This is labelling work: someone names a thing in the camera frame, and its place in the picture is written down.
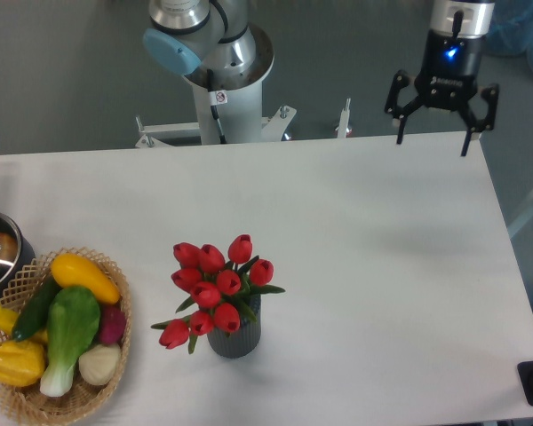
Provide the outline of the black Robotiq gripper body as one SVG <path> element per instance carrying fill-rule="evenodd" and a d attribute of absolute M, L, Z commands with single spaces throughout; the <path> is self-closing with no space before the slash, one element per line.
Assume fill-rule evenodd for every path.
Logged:
<path fill-rule="evenodd" d="M 477 92 L 485 37 L 454 38 L 429 30 L 422 67 L 415 79 L 425 107 L 457 111 Z"/>

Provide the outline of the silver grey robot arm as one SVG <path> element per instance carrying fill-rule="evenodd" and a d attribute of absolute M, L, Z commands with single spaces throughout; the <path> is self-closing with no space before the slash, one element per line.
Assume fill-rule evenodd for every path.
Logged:
<path fill-rule="evenodd" d="M 466 126 L 462 154 L 497 116 L 499 87 L 479 86 L 477 75 L 495 4 L 436 1 L 417 75 L 399 70 L 384 111 L 403 141 L 409 116 L 421 107 L 456 112 Z M 244 1 L 152 1 L 147 53 L 192 87 L 197 130 L 205 145 L 283 141 L 296 111 L 281 106 L 262 115 L 262 82 L 274 63 L 267 35 L 248 21 Z"/>

